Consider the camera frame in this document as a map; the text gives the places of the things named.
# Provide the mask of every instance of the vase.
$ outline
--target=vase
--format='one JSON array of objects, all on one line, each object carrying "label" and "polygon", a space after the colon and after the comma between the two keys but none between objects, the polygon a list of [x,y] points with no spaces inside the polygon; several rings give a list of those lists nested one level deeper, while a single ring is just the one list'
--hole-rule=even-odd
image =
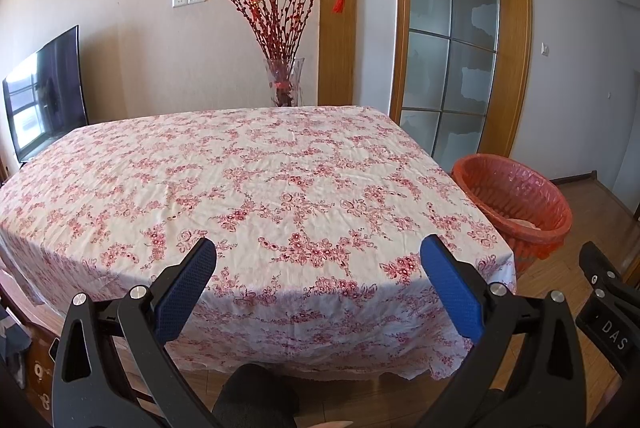
[{"label": "vase", "polygon": [[276,107],[298,107],[302,105],[300,75],[304,58],[264,60],[269,76],[271,101]]}]

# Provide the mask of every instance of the flat screen tv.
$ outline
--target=flat screen tv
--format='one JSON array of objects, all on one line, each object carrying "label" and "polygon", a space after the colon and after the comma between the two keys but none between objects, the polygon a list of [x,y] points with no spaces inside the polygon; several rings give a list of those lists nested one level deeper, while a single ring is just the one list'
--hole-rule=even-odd
[{"label": "flat screen tv", "polygon": [[76,26],[33,53],[2,81],[9,129],[20,163],[87,125],[78,44]]}]

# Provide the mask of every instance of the red tassel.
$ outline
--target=red tassel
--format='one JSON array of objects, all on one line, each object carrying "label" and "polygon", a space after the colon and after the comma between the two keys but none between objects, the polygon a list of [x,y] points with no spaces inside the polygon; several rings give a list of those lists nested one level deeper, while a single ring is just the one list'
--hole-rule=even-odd
[{"label": "red tassel", "polygon": [[344,9],[344,0],[335,0],[334,13],[341,14]]}]

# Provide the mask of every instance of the silver screw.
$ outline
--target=silver screw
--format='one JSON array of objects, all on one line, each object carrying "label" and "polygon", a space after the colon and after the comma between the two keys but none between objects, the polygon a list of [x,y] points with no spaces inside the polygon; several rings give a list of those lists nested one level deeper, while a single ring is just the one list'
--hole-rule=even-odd
[{"label": "silver screw", "polygon": [[82,305],[86,302],[86,294],[78,293],[74,296],[74,305]]},{"label": "silver screw", "polygon": [[489,286],[489,291],[495,296],[504,296],[507,294],[507,288],[500,282],[494,282]]},{"label": "silver screw", "polygon": [[551,291],[551,300],[554,302],[564,302],[564,293],[562,291]]},{"label": "silver screw", "polygon": [[143,296],[145,296],[145,294],[146,294],[146,287],[143,285],[137,285],[131,291],[129,291],[129,296],[132,297],[134,300],[138,300],[142,298]]}]

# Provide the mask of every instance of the floral tablecloth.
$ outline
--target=floral tablecloth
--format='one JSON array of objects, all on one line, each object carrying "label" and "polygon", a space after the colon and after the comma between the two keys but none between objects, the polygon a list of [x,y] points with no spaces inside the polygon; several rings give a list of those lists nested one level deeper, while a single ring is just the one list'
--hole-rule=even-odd
[{"label": "floral tablecloth", "polygon": [[438,165],[362,107],[242,109],[75,130],[0,190],[0,255],[65,313],[123,296],[198,238],[218,265],[180,338],[179,368],[249,361],[357,379],[449,376],[470,348],[420,267],[438,233],[488,281],[513,255]]}]

